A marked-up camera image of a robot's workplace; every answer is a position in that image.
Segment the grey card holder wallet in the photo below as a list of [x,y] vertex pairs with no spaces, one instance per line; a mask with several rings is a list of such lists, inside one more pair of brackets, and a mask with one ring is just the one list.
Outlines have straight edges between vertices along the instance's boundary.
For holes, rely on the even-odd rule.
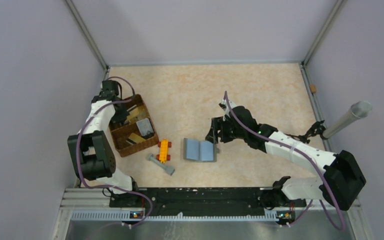
[[191,138],[183,139],[183,159],[187,161],[211,163],[217,161],[220,150],[209,141]]

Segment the brown woven divided basket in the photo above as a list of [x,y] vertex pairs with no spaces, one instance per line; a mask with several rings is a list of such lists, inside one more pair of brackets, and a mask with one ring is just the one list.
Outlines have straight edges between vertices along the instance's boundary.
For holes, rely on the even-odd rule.
[[127,123],[110,123],[109,131],[114,150],[121,157],[127,157],[139,151],[157,145],[159,137],[155,130],[148,108],[141,95],[126,104],[130,110]]

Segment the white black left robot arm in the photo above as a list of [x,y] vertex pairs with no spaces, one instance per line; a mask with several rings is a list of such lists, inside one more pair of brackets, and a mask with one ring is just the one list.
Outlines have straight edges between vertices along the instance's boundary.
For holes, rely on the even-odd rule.
[[114,151],[109,143],[110,124],[124,125],[129,112],[126,103],[135,98],[122,98],[122,80],[119,76],[102,81],[101,90],[91,101],[90,113],[77,134],[67,139],[69,154],[76,176],[85,187],[88,181],[99,181],[100,188],[109,188],[121,194],[121,200],[129,207],[140,202],[137,184],[131,176],[117,168]]

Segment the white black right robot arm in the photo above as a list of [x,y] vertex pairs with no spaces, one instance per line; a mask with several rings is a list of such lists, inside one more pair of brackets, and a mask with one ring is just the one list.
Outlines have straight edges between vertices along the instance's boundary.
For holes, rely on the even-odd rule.
[[314,177],[283,177],[274,182],[273,200],[287,206],[292,200],[325,200],[342,211],[350,209],[366,184],[354,155],[317,149],[269,124],[257,123],[244,106],[231,110],[222,105],[224,115],[214,117],[205,140],[213,144],[243,140],[250,148],[282,157],[314,173]]

